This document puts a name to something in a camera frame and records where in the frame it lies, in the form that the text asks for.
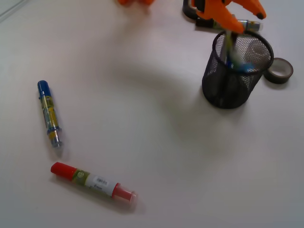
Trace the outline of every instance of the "mesh pencil holder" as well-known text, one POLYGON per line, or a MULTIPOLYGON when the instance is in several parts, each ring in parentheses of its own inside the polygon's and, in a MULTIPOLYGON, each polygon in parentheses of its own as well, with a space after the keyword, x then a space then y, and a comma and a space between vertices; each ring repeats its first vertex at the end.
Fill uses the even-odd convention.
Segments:
POLYGON ((226 32, 219 33, 212 45, 212 53, 202 80, 203 93, 214 106, 223 109, 237 108, 247 101, 263 72, 273 63, 274 53, 260 35, 246 31, 236 40, 236 48, 243 64, 251 64, 239 71, 225 64, 226 32))

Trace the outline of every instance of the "tape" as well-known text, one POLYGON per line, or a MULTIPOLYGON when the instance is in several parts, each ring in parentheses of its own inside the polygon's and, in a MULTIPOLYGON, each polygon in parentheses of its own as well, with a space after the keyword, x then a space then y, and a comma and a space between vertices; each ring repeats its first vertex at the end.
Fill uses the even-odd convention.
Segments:
POLYGON ((283 84, 289 80, 294 73, 293 66, 282 58, 274 58, 269 69, 264 72, 264 77, 272 83, 283 84))

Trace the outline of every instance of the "red cap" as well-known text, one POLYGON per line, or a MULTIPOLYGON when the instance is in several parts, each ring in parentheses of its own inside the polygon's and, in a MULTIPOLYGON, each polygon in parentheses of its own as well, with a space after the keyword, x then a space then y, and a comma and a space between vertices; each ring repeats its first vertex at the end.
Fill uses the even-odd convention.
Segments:
POLYGON ((69 166, 62 164, 60 162, 56 162, 52 167, 51 167, 51 172, 53 174, 56 174, 60 177, 66 178, 70 181, 72 181, 73 175, 77 169, 69 166))

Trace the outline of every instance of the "orange object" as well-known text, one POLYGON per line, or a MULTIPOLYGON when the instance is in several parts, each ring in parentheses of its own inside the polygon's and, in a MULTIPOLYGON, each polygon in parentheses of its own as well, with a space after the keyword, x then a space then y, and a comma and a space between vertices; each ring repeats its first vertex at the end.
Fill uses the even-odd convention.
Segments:
MULTIPOLYGON (((122 5, 128 4, 131 1, 133 0, 118 0, 118 2, 122 5)), ((154 0, 140 0, 140 2, 143 2, 144 4, 147 5, 151 5, 154 2, 154 0)))
POLYGON ((200 18, 214 19, 224 29, 243 33, 243 25, 226 8, 232 1, 243 6, 259 19, 266 18, 265 10, 258 0, 191 0, 191 4, 197 7, 197 15, 200 18))

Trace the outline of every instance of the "pen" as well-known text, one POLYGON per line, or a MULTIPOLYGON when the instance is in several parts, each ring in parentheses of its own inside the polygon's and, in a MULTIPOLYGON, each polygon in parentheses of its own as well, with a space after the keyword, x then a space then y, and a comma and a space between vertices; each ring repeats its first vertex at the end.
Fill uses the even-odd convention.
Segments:
POLYGON ((122 199, 123 201, 128 202, 130 206, 135 205, 138 198, 135 191, 129 191, 127 188, 122 187, 120 183, 110 181, 101 176, 91 174, 60 162, 56 162, 51 167, 51 172, 68 179, 74 184, 88 187, 89 189, 103 193, 113 199, 122 199))
MULTIPOLYGON (((259 23, 257 21, 250 21, 250 20, 238 20, 239 22, 242 23, 244 29, 246 31, 253 31, 253 32, 258 32, 261 31, 263 28, 263 24, 259 23)), ((197 18, 195 25, 197 27, 205 27, 205 28, 210 28, 210 29, 220 29, 223 30, 220 24, 218 24, 216 21, 213 19, 210 20, 204 20, 202 18, 197 18)))
POLYGON ((46 81, 38 82, 39 99, 47 128, 47 135, 52 147, 59 149, 63 146, 60 140, 61 128, 55 113, 53 98, 46 81))

